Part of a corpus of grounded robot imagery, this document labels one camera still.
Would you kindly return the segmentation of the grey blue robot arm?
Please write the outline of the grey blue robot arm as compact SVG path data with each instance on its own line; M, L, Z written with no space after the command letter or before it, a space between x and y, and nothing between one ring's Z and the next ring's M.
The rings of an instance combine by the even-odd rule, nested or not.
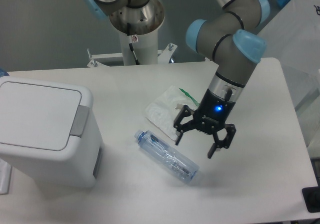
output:
M125 65L157 63L156 34L164 21L158 0L84 0L98 19L108 18L122 38ZM173 122L178 139L198 130L213 136L208 157L229 148L236 127L226 122L241 92L266 50L252 30L270 14L268 0L217 0L223 14L214 21L195 20L185 35L190 49L218 65L199 107L183 106Z

